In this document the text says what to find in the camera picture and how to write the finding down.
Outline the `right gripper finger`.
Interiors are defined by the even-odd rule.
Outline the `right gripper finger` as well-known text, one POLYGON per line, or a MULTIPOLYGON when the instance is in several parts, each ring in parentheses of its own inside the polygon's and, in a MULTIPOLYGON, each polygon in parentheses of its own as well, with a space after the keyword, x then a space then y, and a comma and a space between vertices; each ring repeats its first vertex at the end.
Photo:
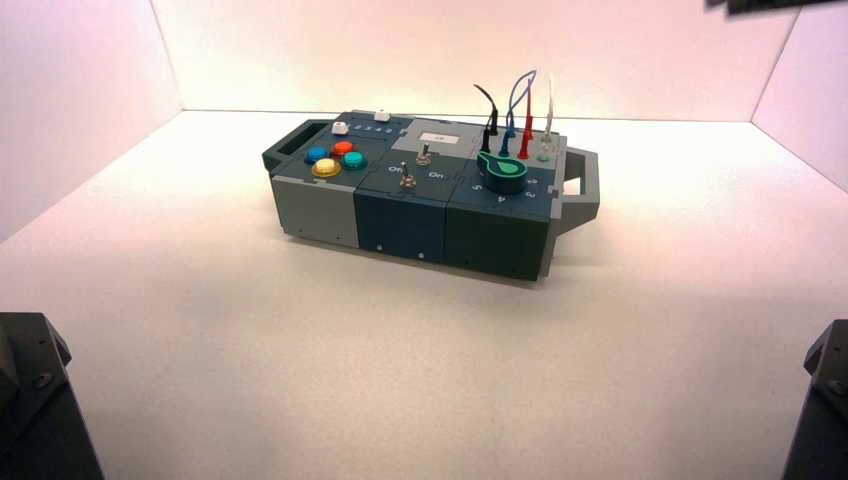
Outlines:
POLYGON ((737 16, 838 2, 842 0, 705 0, 704 7, 721 9, 727 16, 737 16))

